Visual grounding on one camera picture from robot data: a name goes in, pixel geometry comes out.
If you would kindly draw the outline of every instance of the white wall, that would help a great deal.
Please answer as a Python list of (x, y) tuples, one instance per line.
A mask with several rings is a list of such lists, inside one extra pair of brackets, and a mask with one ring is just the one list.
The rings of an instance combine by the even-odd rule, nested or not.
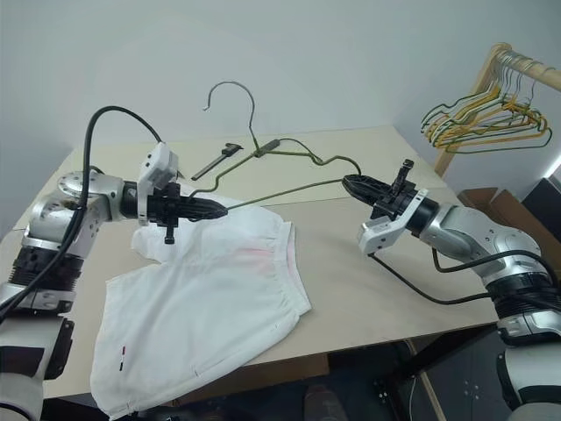
[[(242, 92), (225, 87), (201, 112), (212, 84), (236, 79), (257, 98), (257, 132), (394, 124), (433, 160), (420, 118), (469, 90), (493, 43), (561, 68), (555, 0), (3, 0), (1, 16), (0, 237), (105, 104), (132, 108), (164, 139), (238, 134)], [(561, 122), (561, 96), (537, 94)], [(136, 141), (151, 140), (124, 116), (96, 129), (95, 143)], [(555, 139), (460, 157), (447, 180), (523, 196), (560, 152)]]

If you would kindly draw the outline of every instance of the metal tool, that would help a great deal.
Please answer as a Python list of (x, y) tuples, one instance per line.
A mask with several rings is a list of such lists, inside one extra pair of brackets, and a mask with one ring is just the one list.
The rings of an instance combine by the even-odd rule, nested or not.
[(207, 174), (212, 168), (214, 168), (220, 162), (222, 162), (226, 158), (232, 156), (233, 154), (235, 154), (240, 149), (243, 149), (243, 147), (241, 147), (240, 145), (236, 145), (235, 143), (227, 143), (225, 146), (226, 147), (222, 150), (222, 155), (220, 155), (218, 158), (213, 160), (209, 165), (207, 165), (201, 171), (199, 171), (198, 173), (193, 175), (191, 177), (191, 180), (196, 182), (199, 178), (201, 178), (203, 175)]

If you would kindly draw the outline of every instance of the white garment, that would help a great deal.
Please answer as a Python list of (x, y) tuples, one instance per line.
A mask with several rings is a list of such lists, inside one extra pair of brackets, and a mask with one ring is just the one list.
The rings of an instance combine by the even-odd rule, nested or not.
[(133, 246), (165, 263), (107, 283), (90, 383), (110, 419), (230, 373), (286, 337), (310, 309), (294, 228), (278, 215), (247, 207), (184, 223), (171, 251), (162, 233), (141, 228)]

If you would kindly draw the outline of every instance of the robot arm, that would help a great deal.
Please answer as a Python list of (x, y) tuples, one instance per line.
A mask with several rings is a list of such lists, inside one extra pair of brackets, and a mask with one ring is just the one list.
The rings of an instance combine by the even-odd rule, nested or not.
[[(347, 191), (373, 207), (359, 232), (360, 250), (372, 255), (410, 231), (434, 254), (472, 266), (493, 299), (497, 328), (508, 346), (499, 355), (497, 371), (505, 400), (516, 410), (512, 419), (538, 419), (539, 403), (561, 419), (561, 314), (553, 310), (561, 294), (538, 244), (478, 210), (428, 199), (426, 190), (417, 191), (407, 181), (412, 167), (412, 161), (405, 161), (392, 185), (363, 175), (345, 177)], [(538, 412), (523, 418), (528, 404)]]
[[(105, 222), (137, 218), (167, 228), (173, 244), (179, 218), (220, 218), (227, 210), (207, 199), (181, 196), (175, 182), (177, 156), (160, 142), (141, 165), (138, 182), (91, 170), (84, 218), (69, 249), (0, 324), (0, 419), (38, 421), (43, 381), (62, 374), (74, 323), (60, 314), (72, 309), (75, 284)], [(82, 172), (62, 176), (58, 189), (32, 208), (10, 280), (0, 284), (2, 308), (52, 261), (67, 235), (82, 193)]]

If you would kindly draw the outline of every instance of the wooden table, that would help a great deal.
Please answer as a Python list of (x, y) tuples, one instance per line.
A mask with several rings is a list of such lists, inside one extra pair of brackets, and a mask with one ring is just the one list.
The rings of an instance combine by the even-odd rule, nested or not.
[[(297, 137), (322, 157), (335, 153), (351, 156), (359, 162), (365, 174), (386, 182), (394, 179), (404, 159), (413, 159), (415, 168), (411, 172), (411, 181), (419, 188), (430, 189), (430, 197), (437, 201), (457, 203), (453, 192), (393, 127), (305, 133)], [(271, 138), (262, 137), (261, 141), (268, 139)], [(247, 139), (208, 139), (170, 146), (180, 157), (181, 171), (189, 178), (191, 173), (216, 157), (225, 141), (250, 147)], [(152, 147), (147, 144), (94, 146), (92, 164), (108, 174), (135, 180), (139, 163)], [(283, 145), (286, 150), (295, 148)], [(238, 153), (230, 162), (243, 155)], [(53, 189), (59, 176), (79, 169), (80, 161), (80, 150), (69, 155), (46, 183), (43, 193)], [(251, 199), (351, 172), (352, 168), (344, 162), (317, 168), (303, 158), (267, 156), (250, 161), (247, 167), (232, 173), (230, 178), (226, 177), (218, 193)], [(193, 185), (208, 186), (210, 180), (205, 176)], [(431, 303), (401, 284), (373, 260), (361, 255), (356, 234), (370, 210), (349, 198), (339, 184), (275, 198), (268, 204), (271, 205), (269, 209), (295, 224), (297, 265), (312, 310), (302, 317), (286, 339), (262, 353), (250, 365), (448, 332), (496, 319), (490, 301), (458, 306)], [(15, 229), (25, 227), (25, 221), (26, 213)], [(130, 248), (131, 235), (137, 227), (136, 221), (125, 221), (107, 224), (100, 231), (94, 249), (84, 263), (75, 305), (68, 315), (75, 321), (73, 349), (64, 374), (55, 381), (46, 382), (46, 397), (89, 392), (96, 326), (100, 325), (103, 313), (104, 282), (147, 264), (147, 260)], [(21, 231), (10, 232), (0, 244), (2, 279), (7, 279), (22, 234)], [(479, 278), (469, 271), (439, 274), (432, 266), (430, 249), (408, 234), (380, 257), (434, 296), (453, 298), (484, 290)], [(444, 259), (444, 264), (451, 262)]]

